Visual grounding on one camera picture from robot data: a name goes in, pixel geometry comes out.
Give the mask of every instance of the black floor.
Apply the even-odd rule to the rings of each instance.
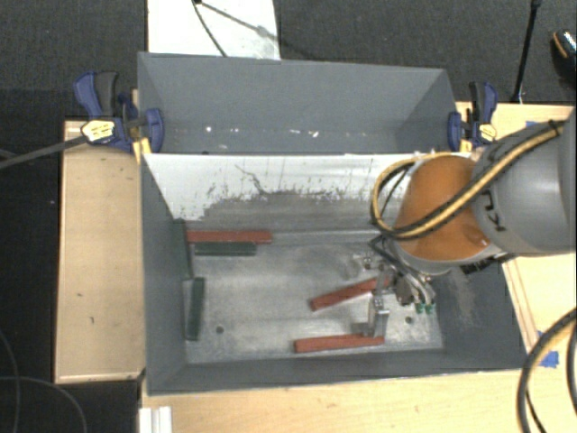
[[[513,93],[530,0],[274,0],[281,56],[447,69],[455,97],[487,80]],[[551,33],[575,32],[577,0],[543,0],[527,62],[527,102],[574,103],[554,68]],[[113,69],[118,88],[136,85],[146,49],[146,0],[0,0],[0,149],[22,153],[57,142],[78,115],[71,84]],[[53,358],[59,226],[59,159],[0,170],[0,329],[20,374],[48,381]],[[0,349],[0,377],[12,369]],[[131,431],[135,383],[69,390],[89,431]],[[0,381],[0,431],[11,431],[14,384]],[[81,431],[72,404],[22,384],[19,431]]]

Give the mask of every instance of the black cable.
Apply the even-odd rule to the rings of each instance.
[[[517,387],[517,415],[523,433],[530,433],[531,428],[527,419],[527,386],[529,382],[529,376],[533,371],[534,366],[539,360],[540,355],[543,353],[545,347],[555,338],[559,333],[571,325],[577,316],[577,309],[572,309],[564,316],[562,316],[557,322],[555,322],[549,329],[544,332],[537,343],[527,356],[525,363],[523,364],[523,369],[521,370],[521,377],[519,378],[519,385]]]
[[[86,141],[87,141],[86,137],[78,136],[76,138],[72,138],[71,140],[67,140],[63,143],[56,143],[53,144],[52,146],[47,146],[45,148],[38,149],[36,151],[28,152],[22,155],[17,155],[5,161],[0,161],[0,170],[7,169],[8,167],[12,167],[13,165],[16,165],[18,163],[24,163],[27,161],[32,161],[34,159],[38,159],[39,157],[54,154],[56,152],[66,151],[67,149],[83,144]]]
[[[577,346],[577,325],[573,326],[573,332],[567,348],[567,385],[575,413],[577,413],[577,387],[575,386],[575,347]]]
[[[46,382],[45,380],[42,380],[42,379],[36,379],[33,377],[24,377],[24,376],[20,375],[18,372],[18,364],[16,363],[16,358],[14,357],[14,351],[12,350],[12,347],[10,346],[10,342],[8,342],[8,339],[5,337],[4,333],[2,332],[2,329],[0,329],[0,340],[2,340],[2,343],[4,344],[4,347],[6,348],[6,352],[8,354],[8,358],[10,359],[10,364],[12,366],[12,372],[13,372],[13,375],[0,376],[0,382],[9,381],[9,382],[14,382],[14,385],[15,385],[14,397],[16,398],[16,406],[14,408],[14,424],[13,424],[13,428],[12,428],[13,433],[17,433],[17,431],[18,431],[18,423],[20,420],[20,411],[22,409],[22,386],[21,386],[22,382],[36,383],[36,384],[39,384],[42,386],[52,388],[53,390],[61,393],[74,406],[74,409],[77,411],[77,413],[80,417],[80,421],[82,422],[82,431],[84,433],[87,433],[88,432],[87,419],[86,419],[86,416],[84,415],[84,411],[82,410],[82,408],[78,404],[78,401],[76,401],[70,393],[66,392],[65,390],[63,390],[62,388],[60,388],[58,385],[56,385],[54,383]]]
[[[441,206],[437,207],[435,210],[433,210],[432,212],[430,212],[429,214],[427,214],[426,216],[423,216],[422,218],[418,219],[416,222],[411,223],[410,225],[406,225],[406,226],[402,226],[402,227],[397,227],[395,228],[395,233],[391,234],[391,233],[387,233],[387,232],[383,232],[383,235],[385,235],[386,237],[389,238],[393,238],[393,239],[401,239],[404,241],[409,241],[409,240],[413,240],[413,239],[419,239],[421,237],[424,237],[426,235],[431,234],[432,232],[436,231],[437,229],[441,228],[442,226],[446,225],[447,223],[449,223],[454,217],[456,217],[457,215],[459,215],[461,212],[463,212],[467,207],[469,207],[472,202],[476,199],[472,198],[471,200],[469,200],[468,202],[464,203],[462,206],[460,206],[459,208],[457,208],[454,213],[452,214],[452,216],[450,216],[449,218],[447,218],[445,221],[438,223],[435,226],[431,226],[429,229],[427,229],[426,231],[424,231],[423,233],[417,234],[417,235],[411,235],[411,236],[401,236],[403,233],[406,233],[408,231],[412,231],[416,228],[419,228],[420,226],[424,225],[425,223],[427,223],[428,221],[430,221],[432,218],[438,216],[439,214],[441,214],[447,207],[449,207],[450,205],[452,205],[454,202],[456,202],[458,199],[460,199],[463,194],[465,194],[466,192],[469,191],[469,189],[475,185],[480,179],[482,179],[483,177],[485,177],[485,175],[487,175],[487,173],[489,173],[498,163],[500,163],[500,161],[502,159],[504,159],[510,152],[512,152],[513,150],[520,148],[521,146],[523,146],[525,143],[527,142],[531,142],[533,141],[535,138],[539,138],[541,135],[543,134],[547,134],[549,133],[549,128],[542,128],[537,130],[537,132],[530,134],[527,138],[525,138],[522,142],[519,143],[515,143],[514,146],[511,147],[511,149],[509,149],[507,152],[503,152],[498,158],[494,159],[494,161],[492,161],[490,163],[490,165],[488,165],[487,167],[485,167],[482,171],[479,172],[479,174],[475,175],[474,178],[471,179],[471,181],[469,181],[469,183],[467,183],[467,185],[465,185],[459,192],[457,192],[452,198],[450,198],[449,200],[447,200],[444,204],[442,204]],[[545,141],[543,143],[540,143],[536,146],[534,146],[532,149],[535,149],[536,147],[548,143],[548,141]],[[496,179],[499,175],[501,175],[502,173],[504,173],[505,171],[508,170],[508,167],[506,166],[503,169],[501,169],[499,172],[496,173],[495,177],[493,178]]]
[[[223,58],[228,58],[228,55],[224,52],[223,47],[220,46],[220,43],[218,43],[218,41],[216,40],[213,33],[210,31],[210,29],[206,25],[205,19],[202,17],[202,14],[198,11],[197,2],[195,2],[195,0],[190,0],[190,3],[192,4],[192,7],[194,8],[195,13],[197,14],[198,20],[202,24],[202,27],[205,29],[205,32],[206,32],[206,35],[208,35],[208,38],[216,46],[216,49],[220,52],[221,56]]]
[[[6,348],[6,352],[8,353],[8,359],[10,359],[10,364],[12,365],[12,374],[14,375],[12,379],[14,380],[14,390],[16,398],[16,406],[14,408],[14,424],[12,427],[13,433],[18,431],[18,421],[20,420],[20,405],[22,402],[22,391],[20,386],[20,374],[18,373],[18,364],[16,363],[16,358],[14,357],[14,352],[12,351],[12,347],[8,342],[8,339],[5,337],[2,329],[0,329],[0,340],[4,344]]]
[[[515,92],[511,97],[511,101],[518,101],[521,103],[521,96],[523,95],[521,92],[523,76],[525,75],[527,56],[529,54],[529,47],[531,45],[531,38],[533,37],[533,28],[535,26],[535,19],[537,18],[537,10],[539,9],[539,6],[541,6],[541,0],[531,0],[531,13],[527,23],[527,31],[525,32],[525,42],[523,43],[523,53],[521,54],[521,61],[519,62]]]
[[[60,388],[57,384],[55,383],[51,383],[51,382],[46,382],[45,380],[42,379],[36,379],[33,377],[24,377],[22,375],[20,375],[19,377],[0,377],[0,382],[3,380],[18,380],[18,382],[22,381],[22,382],[29,382],[29,383],[36,383],[38,385],[41,386],[45,386],[47,388],[52,388],[53,390],[55,390],[56,392],[60,393],[62,396],[64,396],[67,400],[70,401],[70,403],[74,406],[74,409],[76,410],[76,412],[78,413],[78,416],[80,417],[80,421],[82,422],[82,431],[84,433],[88,433],[88,424],[87,424],[87,418],[84,415],[84,411],[82,410],[82,408],[80,407],[80,404],[78,404],[78,401],[76,401],[74,399],[74,396],[72,396],[70,393],[68,393],[66,390],[63,390],[62,388]]]
[[[387,208],[387,205],[390,202],[390,199],[393,196],[393,193],[395,192],[395,190],[398,188],[398,185],[401,183],[402,180],[405,179],[405,177],[407,176],[408,171],[411,169],[413,165],[409,165],[406,168],[405,167],[401,167],[401,169],[403,170],[403,173],[398,177],[398,180],[395,181],[395,184],[393,185],[393,187],[390,189],[389,194],[387,195],[387,198],[385,199],[385,201],[382,204],[382,209],[380,210],[380,217],[382,218],[383,214],[385,213],[385,209]]]
[[[537,416],[537,413],[535,411],[535,406],[533,405],[533,402],[531,401],[531,396],[529,395],[529,389],[528,388],[527,388],[527,392],[525,393],[525,398],[527,399],[527,404],[529,405],[529,412],[531,412],[531,417],[533,417],[533,420],[535,421],[537,428],[539,428],[539,431],[541,433],[547,433],[547,430],[545,429],[545,427],[541,423],[539,416]]]

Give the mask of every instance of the black wire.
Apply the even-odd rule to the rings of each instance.
[[[12,347],[10,346],[8,339],[5,337],[4,332],[2,332],[2,329],[0,329],[0,340],[2,340],[2,343],[6,348],[6,352],[8,353],[8,359],[10,359],[10,364],[12,365],[12,373],[14,375],[14,377],[12,377],[12,380],[14,380],[14,390],[15,390],[14,397],[16,398],[16,406],[14,407],[14,424],[12,427],[12,431],[13,433],[16,433],[18,431],[18,421],[20,420],[20,406],[22,402],[20,374],[18,373],[18,364],[16,363],[14,352],[12,351]]]
[[[533,417],[533,420],[535,421],[537,428],[539,428],[539,431],[541,433],[547,433],[547,430],[545,429],[545,427],[541,423],[541,420],[537,416],[537,413],[535,411],[535,406],[533,405],[533,402],[531,401],[531,396],[529,396],[529,389],[528,388],[527,388],[527,391],[525,393],[525,398],[527,399],[527,404],[529,405],[529,412],[531,412],[531,417]]]
[[[577,325],[573,326],[569,347],[567,348],[567,385],[575,413],[577,413],[577,387],[575,387],[575,347],[577,346]]]
[[[37,385],[41,385],[41,386],[45,386],[48,388],[52,388],[54,391],[60,393],[62,396],[64,396],[67,400],[70,401],[70,403],[72,404],[72,406],[74,406],[74,409],[76,410],[76,412],[78,413],[78,416],[80,417],[80,421],[82,422],[82,431],[84,433],[88,433],[88,424],[87,424],[87,418],[84,415],[84,411],[82,410],[82,408],[80,407],[80,404],[78,404],[78,401],[76,401],[74,399],[74,396],[72,396],[70,393],[68,393],[66,390],[63,390],[62,388],[60,388],[58,385],[51,383],[51,382],[46,382],[45,380],[42,379],[36,379],[33,377],[24,377],[24,376],[18,376],[18,377],[0,377],[0,382],[3,380],[15,380],[17,379],[18,382],[22,381],[22,382],[29,382],[29,383],[36,383]]]
[[[525,363],[523,364],[523,369],[521,370],[521,377],[519,378],[519,385],[517,387],[517,415],[523,433],[530,433],[531,428],[527,419],[527,386],[529,382],[529,376],[533,371],[536,362],[539,360],[539,356],[543,353],[545,347],[549,344],[555,336],[561,333],[565,328],[571,325],[577,316],[577,309],[572,309],[564,316],[562,316],[557,322],[555,322],[549,329],[543,333],[537,343],[527,356]]]
[[[2,332],[2,329],[0,329],[0,340],[2,340],[2,343],[4,344],[4,347],[6,348],[6,352],[8,353],[8,358],[10,359],[10,364],[12,366],[12,373],[13,373],[13,375],[9,375],[9,376],[0,376],[0,382],[1,381],[14,382],[14,386],[15,386],[14,397],[16,398],[16,405],[14,407],[14,424],[12,427],[13,433],[17,433],[18,423],[20,421],[20,411],[22,409],[22,382],[36,383],[36,384],[39,384],[42,386],[52,388],[53,390],[61,393],[74,406],[74,409],[77,411],[77,413],[80,417],[80,421],[82,422],[82,430],[84,433],[87,433],[88,432],[87,419],[86,419],[86,416],[84,415],[84,411],[82,410],[82,408],[78,404],[78,401],[76,401],[70,393],[66,392],[65,390],[60,388],[58,385],[55,385],[54,383],[46,382],[45,380],[36,379],[33,377],[24,377],[24,376],[20,375],[20,373],[18,372],[18,364],[16,363],[16,358],[14,357],[14,351],[12,350],[12,347],[10,346],[10,342],[8,342],[8,339],[5,337],[4,333]]]
[[[380,210],[380,217],[382,218],[383,214],[385,213],[385,209],[387,208],[387,205],[390,202],[390,198],[392,198],[393,193],[395,192],[395,190],[398,188],[398,185],[401,183],[402,180],[405,179],[405,177],[407,176],[408,171],[410,170],[410,168],[413,165],[409,165],[405,168],[405,166],[401,167],[401,169],[404,169],[403,173],[398,177],[398,180],[395,181],[395,184],[393,185],[393,187],[390,189],[389,194],[387,195],[387,198],[385,199],[385,201],[382,204],[382,209]]]
[[[190,0],[190,3],[192,4],[192,7],[194,8],[195,13],[197,14],[198,20],[202,24],[202,27],[205,29],[205,32],[206,32],[206,35],[208,35],[208,38],[216,46],[216,49],[220,52],[221,56],[223,58],[228,58],[228,55],[224,52],[223,47],[220,46],[220,44],[216,40],[215,36],[213,35],[213,33],[210,31],[210,29],[206,25],[205,19],[202,17],[202,14],[198,11],[197,3],[195,2],[195,0]]]
[[[467,192],[474,184],[476,184],[481,178],[483,178],[497,163],[500,162],[500,160],[507,155],[507,153],[511,152],[512,150],[516,149],[518,146],[521,146],[522,144],[533,140],[534,138],[545,134],[545,133],[549,133],[549,129],[548,128],[543,128],[543,129],[539,129],[536,133],[529,135],[527,138],[525,138],[522,142],[520,143],[515,143],[515,145],[513,145],[511,147],[511,149],[509,149],[507,152],[504,152],[501,156],[498,157],[498,159],[495,159],[494,161],[491,162],[490,165],[488,165],[487,167],[485,167],[479,174],[477,174],[474,178],[471,179],[471,181],[469,181],[469,183],[467,185],[465,185],[459,192],[457,192],[452,198],[450,198],[449,200],[447,200],[444,204],[442,204],[441,206],[437,207],[435,210],[433,210],[432,212],[430,212],[429,214],[427,214],[426,216],[423,216],[422,218],[420,218],[419,220],[417,220],[416,222],[410,224],[410,225],[406,225],[403,227],[399,227],[399,228],[395,228],[395,234],[392,233],[383,233],[383,235],[393,238],[393,239],[401,239],[404,241],[410,241],[413,239],[419,239],[421,237],[424,237],[426,235],[431,234],[432,232],[436,231],[437,229],[441,228],[442,226],[446,225],[447,223],[449,223],[454,217],[456,217],[458,214],[460,214],[461,212],[463,212],[468,206],[470,206],[472,204],[472,202],[476,199],[476,198],[472,198],[471,200],[469,200],[468,202],[466,202],[465,204],[463,204],[462,206],[460,206],[459,208],[457,208],[454,213],[447,218],[445,221],[436,224],[435,226],[431,226],[430,228],[428,228],[426,231],[424,231],[423,233],[420,233],[418,235],[411,235],[411,236],[405,236],[405,237],[401,237],[400,235],[402,235],[403,233],[406,233],[407,231],[412,231],[416,228],[419,228],[420,226],[424,225],[425,223],[427,223],[428,221],[431,220],[431,218],[436,217],[437,215],[439,215],[440,213],[442,213],[448,206],[450,206],[451,204],[453,204],[457,199],[461,198],[461,196]],[[543,142],[538,144],[536,147],[545,144],[548,142]],[[506,170],[508,170],[508,167],[510,165],[504,167],[503,169],[501,169],[501,171],[499,171],[496,175],[495,178],[496,179],[499,175],[501,175],[503,172],[505,172]],[[487,188],[489,185],[491,184],[491,181],[488,182],[484,188]]]

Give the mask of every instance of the red stick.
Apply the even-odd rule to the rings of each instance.
[[[360,346],[376,346],[385,343],[384,336],[364,336],[363,334],[345,334],[342,336],[316,336],[295,340],[295,353],[313,353],[315,351],[341,350]]]
[[[334,292],[314,297],[308,302],[308,304],[313,311],[317,311],[318,309],[332,307],[341,301],[359,297],[360,295],[375,290],[375,287],[377,287],[377,280],[376,278],[372,278],[367,281],[357,282],[356,284],[345,287],[344,289],[335,290]]]

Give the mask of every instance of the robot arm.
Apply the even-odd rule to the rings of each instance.
[[[390,174],[416,163],[385,171],[372,202],[382,250],[401,268],[438,275],[510,254],[575,249],[574,112],[502,138],[476,164],[443,154],[416,161],[394,227],[382,220],[379,193]]]

